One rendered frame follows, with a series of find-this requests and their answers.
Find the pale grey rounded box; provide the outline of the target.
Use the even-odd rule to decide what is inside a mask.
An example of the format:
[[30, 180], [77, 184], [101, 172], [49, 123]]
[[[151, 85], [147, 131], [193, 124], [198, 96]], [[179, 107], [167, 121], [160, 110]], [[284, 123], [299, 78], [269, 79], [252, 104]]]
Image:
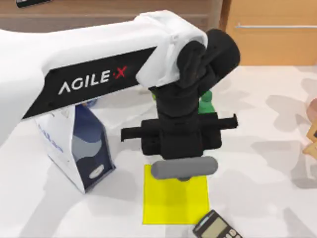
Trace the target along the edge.
[[151, 165], [151, 175], [162, 179], [190, 179], [198, 176], [213, 175], [218, 162], [212, 156], [156, 161]]

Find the green bottle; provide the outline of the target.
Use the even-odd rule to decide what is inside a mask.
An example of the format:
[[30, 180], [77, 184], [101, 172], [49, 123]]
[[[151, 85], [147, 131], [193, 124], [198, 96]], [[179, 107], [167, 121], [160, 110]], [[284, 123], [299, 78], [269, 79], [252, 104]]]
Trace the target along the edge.
[[212, 104], [212, 92], [207, 90], [199, 93], [198, 90], [180, 91], [151, 91], [160, 115], [172, 118], [188, 116], [192, 114], [214, 113]]

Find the flat yellow square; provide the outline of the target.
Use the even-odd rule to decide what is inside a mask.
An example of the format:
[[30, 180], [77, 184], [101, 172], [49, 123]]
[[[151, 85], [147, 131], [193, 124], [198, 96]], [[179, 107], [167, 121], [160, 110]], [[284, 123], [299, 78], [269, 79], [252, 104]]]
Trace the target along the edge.
[[194, 225], [210, 211], [206, 176], [188, 181], [157, 180], [144, 165], [144, 225]]

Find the black calculator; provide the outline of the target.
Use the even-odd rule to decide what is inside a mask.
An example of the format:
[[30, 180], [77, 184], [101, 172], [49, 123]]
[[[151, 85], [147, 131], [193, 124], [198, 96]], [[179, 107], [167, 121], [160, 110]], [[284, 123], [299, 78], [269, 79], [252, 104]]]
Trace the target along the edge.
[[193, 228], [196, 238], [243, 238], [215, 210], [210, 210]]

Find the white and blue carton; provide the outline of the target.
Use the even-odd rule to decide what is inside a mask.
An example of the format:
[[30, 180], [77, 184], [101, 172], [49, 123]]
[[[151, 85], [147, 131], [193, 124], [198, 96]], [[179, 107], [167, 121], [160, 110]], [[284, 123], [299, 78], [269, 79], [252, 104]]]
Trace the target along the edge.
[[103, 123], [84, 105], [71, 106], [35, 119], [47, 156], [82, 193], [115, 165]]

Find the wooden door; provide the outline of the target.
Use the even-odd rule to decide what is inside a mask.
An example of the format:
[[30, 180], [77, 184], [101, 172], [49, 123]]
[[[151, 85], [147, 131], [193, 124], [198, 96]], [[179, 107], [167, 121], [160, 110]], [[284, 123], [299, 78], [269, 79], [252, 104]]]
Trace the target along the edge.
[[317, 29], [241, 29], [242, 25], [317, 25], [317, 0], [223, 0], [222, 28], [241, 65], [317, 65]]

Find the tan wooden toy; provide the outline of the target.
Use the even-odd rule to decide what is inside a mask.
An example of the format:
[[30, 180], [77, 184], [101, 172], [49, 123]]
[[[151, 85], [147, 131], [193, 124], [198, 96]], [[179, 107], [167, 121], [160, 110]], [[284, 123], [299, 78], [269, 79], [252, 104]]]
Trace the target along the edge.
[[317, 120], [312, 123], [306, 137], [310, 140], [310, 143], [303, 149], [303, 153], [317, 160]]

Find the pink rounded object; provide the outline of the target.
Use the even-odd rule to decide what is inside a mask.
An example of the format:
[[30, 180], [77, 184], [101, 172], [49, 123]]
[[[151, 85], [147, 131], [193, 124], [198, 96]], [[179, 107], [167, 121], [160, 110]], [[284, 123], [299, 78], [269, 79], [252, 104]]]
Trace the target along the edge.
[[314, 98], [306, 109], [306, 115], [311, 123], [317, 119], [317, 98]]

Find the black flat device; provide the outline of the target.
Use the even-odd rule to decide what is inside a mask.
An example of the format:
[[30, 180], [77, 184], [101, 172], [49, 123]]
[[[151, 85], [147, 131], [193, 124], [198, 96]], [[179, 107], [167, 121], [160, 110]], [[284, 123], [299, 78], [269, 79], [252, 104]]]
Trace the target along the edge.
[[15, 0], [18, 8], [26, 8], [34, 5], [44, 4], [51, 2], [52, 0]]

